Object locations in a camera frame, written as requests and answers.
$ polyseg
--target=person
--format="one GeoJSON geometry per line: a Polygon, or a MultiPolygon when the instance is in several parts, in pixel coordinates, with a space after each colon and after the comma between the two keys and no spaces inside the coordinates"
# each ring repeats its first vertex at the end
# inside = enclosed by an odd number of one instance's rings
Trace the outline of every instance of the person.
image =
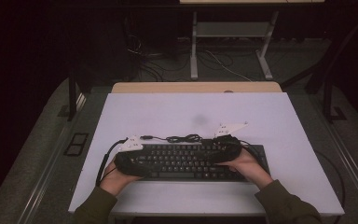
{"type": "MultiPolygon", "coordinates": [[[[266,210],[270,224],[322,223],[320,214],[311,204],[290,194],[279,180],[273,180],[245,149],[237,159],[218,164],[228,166],[233,172],[240,172],[257,185],[260,191],[255,197],[266,210]]],[[[141,178],[122,174],[113,161],[105,168],[104,173],[106,175],[100,187],[95,187],[88,199],[75,210],[75,223],[107,223],[118,194],[131,182],[141,178]]]]}

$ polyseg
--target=person's right hand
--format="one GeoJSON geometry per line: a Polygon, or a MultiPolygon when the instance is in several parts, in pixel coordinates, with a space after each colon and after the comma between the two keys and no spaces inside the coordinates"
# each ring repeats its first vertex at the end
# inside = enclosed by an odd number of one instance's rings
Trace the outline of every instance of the person's right hand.
{"type": "Polygon", "coordinates": [[[242,149],[241,154],[237,157],[237,159],[233,161],[220,162],[217,163],[217,165],[226,165],[232,172],[240,172],[246,179],[255,183],[259,189],[264,188],[273,181],[271,176],[245,149],[242,149]]]}

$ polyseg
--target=white tabletop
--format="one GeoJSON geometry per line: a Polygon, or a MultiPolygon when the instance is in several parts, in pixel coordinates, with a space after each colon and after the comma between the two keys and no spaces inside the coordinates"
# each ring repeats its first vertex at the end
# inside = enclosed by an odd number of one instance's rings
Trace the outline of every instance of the white tabletop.
{"type": "MultiPolygon", "coordinates": [[[[313,204],[323,216],[344,213],[287,94],[279,92],[109,94],[69,211],[74,212],[90,195],[103,155],[117,140],[135,134],[165,138],[197,133],[212,138],[221,123],[245,121],[249,125],[232,135],[264,146],[274,179],[313,204]]],[[[256,186],[246,183],[138,181],[120,193],[112,213],[264,215],[263,207],[255,199],[256,192],[256,186]]]]}

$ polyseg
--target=keyboard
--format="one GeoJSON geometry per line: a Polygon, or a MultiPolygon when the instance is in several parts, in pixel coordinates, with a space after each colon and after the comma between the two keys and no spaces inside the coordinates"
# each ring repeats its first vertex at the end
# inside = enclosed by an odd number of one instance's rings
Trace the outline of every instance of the keyboard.
{"type": "MultiPolygon", "coordinates": [[[[219,146],[195,144],[143,144],[144,149],[133,151],[135,161],[154,165],[153,172],[142,181],[247,181],[227,166],[214,165],[201,158],[201,153],[214,153],[219,146]]],[[[252,145],[263,166],[268,163],[263,146],[252,145]]]]}

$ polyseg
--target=green sleeve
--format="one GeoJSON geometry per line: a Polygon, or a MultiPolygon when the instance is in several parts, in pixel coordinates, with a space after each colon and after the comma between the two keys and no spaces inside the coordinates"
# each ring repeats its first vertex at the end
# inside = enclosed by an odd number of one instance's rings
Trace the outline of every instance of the green sleeve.
{"type": "Polygon", "coordinates": [[[322,223],[315,207],[290,194],[279,180],[261,189],[255,197],[266,210],[270,224],[322,223]]]}
{"type": "Polygon", "coordinates": [[[105,224],[116,202],[117,198],[115,196],[95,187],[88,199],[75,210],[74,221],[76,224],[105,224]]]}

